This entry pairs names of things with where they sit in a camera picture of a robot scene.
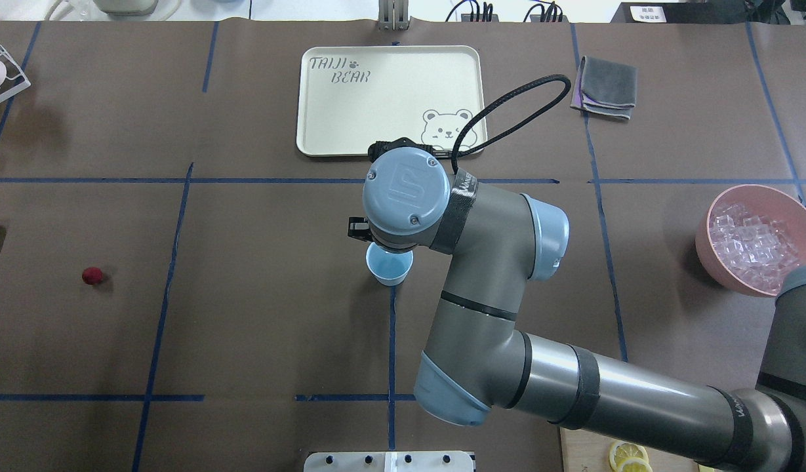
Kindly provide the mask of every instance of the bowl of ice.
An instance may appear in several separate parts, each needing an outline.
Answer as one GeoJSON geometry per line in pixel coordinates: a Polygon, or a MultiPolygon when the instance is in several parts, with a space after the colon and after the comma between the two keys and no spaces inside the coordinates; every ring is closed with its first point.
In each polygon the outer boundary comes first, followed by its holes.
{"type": "Polygon", "coordinates": [[[722,286],[776,296],[784,278],[806,264],[806,208],[769,186],[733,186],[712,201],[695,244],[722,286]]]}

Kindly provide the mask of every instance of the wooden cutting board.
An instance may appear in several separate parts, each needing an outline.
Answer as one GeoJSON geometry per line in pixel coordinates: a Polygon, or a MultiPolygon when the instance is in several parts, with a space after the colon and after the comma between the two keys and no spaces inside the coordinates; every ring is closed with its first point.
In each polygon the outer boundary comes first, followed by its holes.
{"type": "MultiPolygon", "coordinates": [[[[561,428],[563,472],[611,472],[610,445],[616,439],[588,431],[561,428]]],[[[697,472],[697,464],[690,459],[646,448],[654,472],[697,472]]]]}

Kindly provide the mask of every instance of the cream rectangular tray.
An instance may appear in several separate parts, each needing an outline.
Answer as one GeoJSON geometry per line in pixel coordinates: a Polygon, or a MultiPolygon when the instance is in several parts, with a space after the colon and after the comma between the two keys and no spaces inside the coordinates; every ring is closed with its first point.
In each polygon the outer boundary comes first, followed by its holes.
{"type": "MultiPolygon", "coordinates": [[[[484,108],[478,53],[468,46],[316,47],[301,60],[298,149],[366,155],[375,141],[412,138],[452,149],[484,108]]],[[[487,140],[484,120],[463,142],[487,140]]]]}

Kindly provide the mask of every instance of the blue joint cap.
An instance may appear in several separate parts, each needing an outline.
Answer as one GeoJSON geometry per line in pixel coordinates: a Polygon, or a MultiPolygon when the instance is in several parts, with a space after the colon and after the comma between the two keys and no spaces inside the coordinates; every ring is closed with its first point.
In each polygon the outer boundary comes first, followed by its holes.
{"type": "Polygon", "coordinates": [[[426,353],[420,353],[414,397],[435,418],[458,426],[478,426],[490,412],[489,406],[450,379],[426,353]]]}
{"type": "Polygon", "coordinates": [[[441,221],[450,190],[447,173],[435,156],[417,147],[397,147],[371,166],[361,203],[379,230],[409,236],[441,221]]]}
{"type": "Polygon", "coordinates": [[[778,293],[775,299],[778,301],[778,298],[785,293],[801,286],[806,286],[806,265],[801,265],[793,269],[793,271],[784,278],[784,283],[781,285],[781,291],[778,293]]]}
{"type": "Polygon", "coordinates": [[[534,271],[529,280],[545,281],[555,275],[559,261],[565,255],[569,244],[569,219],[557,206],[534,200],[522,194],[528,201],[531,216],[534,218],[534,271]]]}

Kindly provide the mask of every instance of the gray cloth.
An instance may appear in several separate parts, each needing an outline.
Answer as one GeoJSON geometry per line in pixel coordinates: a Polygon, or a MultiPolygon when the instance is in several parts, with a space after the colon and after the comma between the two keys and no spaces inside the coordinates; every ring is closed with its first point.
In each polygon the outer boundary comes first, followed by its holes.
{"type": "Polygon", "coordinates": [[[630,119],[636,106],[636,68],[583,56],[571,107],[630,119]]]}

